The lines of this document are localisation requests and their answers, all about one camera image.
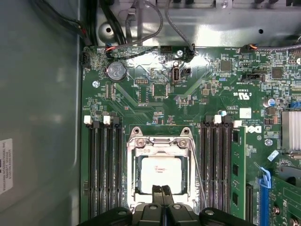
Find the reflective metal surface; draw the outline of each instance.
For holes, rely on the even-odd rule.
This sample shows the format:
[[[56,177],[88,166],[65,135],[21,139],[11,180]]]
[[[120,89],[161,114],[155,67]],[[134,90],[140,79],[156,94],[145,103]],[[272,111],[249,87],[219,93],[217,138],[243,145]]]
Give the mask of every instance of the reflective metal surface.
[[[13,139],[13,188],[2,226],[71,226],[79,219],[79,74],[74,35],[24,0],[1,1],[0,140]],[[77,17],[77,0],[50,1]]]
[[[131,2],[120,0],[111,7],[123,28]],[[163,15],[164,2],[158,0],[157,4]],[[229,8],[230,5],[228,3],[228,6],[223,8],[209,0],[195,1],[195,4],[186,6],[182,3],[173,4],[170,16],[196,46],[237,47],[248,43],[277,46],[292,44],[301,34],[301,7],[286,7],[282,0],[272,5],[266,2],[255,4],[253,1],[234,0],[232,8]],[[97,28],[103,24],[107,24],[106,18],[101,9],[98,9]],[[132,22],[133,37],[137,35],[142,37],[155,32],[158,24],[159,18],[156,13],[140,4],[136,21]],[[111,33],[106,34],[103,29],[98,31],[99,45],[112,42]],[[145,41],[143,45],[184,45],[184,42],[165,20],[161,33]]]

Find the surface-mount component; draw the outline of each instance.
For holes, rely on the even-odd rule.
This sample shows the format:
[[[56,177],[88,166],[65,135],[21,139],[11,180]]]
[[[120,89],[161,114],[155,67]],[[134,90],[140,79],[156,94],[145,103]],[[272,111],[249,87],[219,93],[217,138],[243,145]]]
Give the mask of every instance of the surface-mount component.
[[[273,67],[272,68],[272,78],[273,79],[281,79],[283,76],[283,68],[282,67]]]
[[[282,112],[282,147],[301,150],[301,112]]]
[[[127,76],[127,70],[123,63],[116,61],[109,64],[106,74],[111,81],[120,82]]]

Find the gray cable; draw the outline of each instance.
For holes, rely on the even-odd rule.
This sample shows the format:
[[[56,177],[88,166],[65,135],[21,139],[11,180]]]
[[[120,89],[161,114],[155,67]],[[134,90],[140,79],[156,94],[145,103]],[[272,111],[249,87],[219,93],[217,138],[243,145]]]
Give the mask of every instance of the gray cable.
[[[196,154],[195,149],[193,149],[192,153],[193,153],[194,161],[196,163],[196,168],[197,168],[197,173],[198,173],[198,180],[199,180],[200,187],[201,187],[201,193],[202,193],[202,197],[203,197],[203,201],[204,201],[204,207],[207,208],[207,201],[206,201],[205,190],[204,190],[204,186],[203,186],[203,180],[202,180],[202,177],[201,177],[201,173],[199,172],[197,154]]]
[[[188,38],[179,30],[179,28],[173,23],[173,21],[170,18],[169,15],[169,6],[172,0],[166,0],[166,5],[165,5],[165,17],[166,20],[168,21],[169,25],[180,35],[180,37],[188,44],[188,47],[190,49],[191,52],[194,52],[194,48],[192,46],[192,44],[190,43],[190,41],[188,40]]]
[[[285,51],[290,49],[301,48],[301,44],[297,44],[294,46],[284,46],[284,47],[258,47],[257,50],[274,50],[274,51]]]
[[[155,37],[162,30],[162,27],[163,27],[163,16],[162,16],[160,10],[156,6],[154,6],[153,4],[151,4],[149,1],[144,1],[144,2],[149,7],[152,7],[157,12],[157,14],[159,15],[159,17],[160,17],[160,26],[159,26],[158,30],[155,33],[147,35],[144,38],[141,38],[141,39],[139,39],[137,41],[133,41],[131,43],[124,44],[124,45],[115,46],[114,49],[119,49],[119,48],[124,48],[124,47],[133,46],[133,45],[136,45],[136,44],[140,44],[140,43],[142,43],[142,42],[144,42],[144,41],[146,41],[148,39],[151,39],[151,38]]]

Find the ram slot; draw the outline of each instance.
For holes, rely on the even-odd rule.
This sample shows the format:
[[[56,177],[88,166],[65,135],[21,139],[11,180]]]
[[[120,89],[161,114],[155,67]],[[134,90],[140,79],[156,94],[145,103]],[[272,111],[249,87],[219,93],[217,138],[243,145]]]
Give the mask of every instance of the ram slot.
[[[98,189],[97,189],[97,153],[99,147],[98,129],[89,129],[89,218],[93,218],[98,214]]]
[[[107,211],[113,208],[113,128],[107,129],[107,167],[106,167],[106,180],[107,180]]]
[[[229,213],[230,211],[230,167],[231,167],[231,126],[224,125],[222,135],[222,181],[223,181],[223,209],[222,211]]]
[[[116,206],[122,206],[122,128],[121,126],[116,128],[116,148],[115,148],[115,178],[116,178]]]
[[[200,152],[199,152],[199,156],[200,156],[200,165],[199,165],[199,171],[201,173],[202,179],[203,181],[200,181],[200,183],[203,183],[203,188],[205,193],[207,190],[207,183],[206,183],[206,175],[207,175],[207,158],[206,158],[206,130],[208,128],[204,128],[203,125],[201,126],[200,129]],[[200,210],[205,208],[205,203],[204,203],[204,199],[203,199],[203,195],[202,195],[202,191],[199,191],[199,200],[200,200]]]
[[[218,125],[214,133],[214,208],[222,209],[222,126]]]
[[[106,204],[106,200],[104,199],[105,196],[105,128],[99,129],[99,158],[98,158],[98,174],[99,174],[99,180],[98,180],[98,214],[101,214],[105,212],[104,205]]]
[[[207,206],[213,206],[214,193],[213,193],[213,176],[214,176],[214,128],[210,127],[206,130],[205,151],[207,153],[207,174],[206,174],[206,199]]]

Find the capacitor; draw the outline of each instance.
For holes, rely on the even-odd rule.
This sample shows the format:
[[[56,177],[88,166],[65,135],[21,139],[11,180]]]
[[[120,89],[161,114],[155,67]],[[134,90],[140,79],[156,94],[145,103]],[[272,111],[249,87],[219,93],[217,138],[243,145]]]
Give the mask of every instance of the capacitor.
[[[224,117],[224,116],[227,115],[227,112],[224,111],[224,110],[219,110],[217,113],[218,113],[221,117]]]
[[[276,214],[276,215],[280,214],[280,209],[279,209],[278,206],[273,206],[273,213]]]
[[[291,218],[290,219],[290,226],[299,226],[299,222],[297,219]]]
[[[276,101],[272,98],[265,99],[262,104],[263,104],[264,107],[273,107],[273,106],[275,106]]]
[[[265,144],[266,146],[272,146],[272,145],[273,145],[273,141],[272,141],[271,139],[266,139],[266,140],[264,141],[264,144]]]
[[[106,69],[106,75],[113,82],[120,82],[127,76],[127,70],[121,62],[112,62]]]

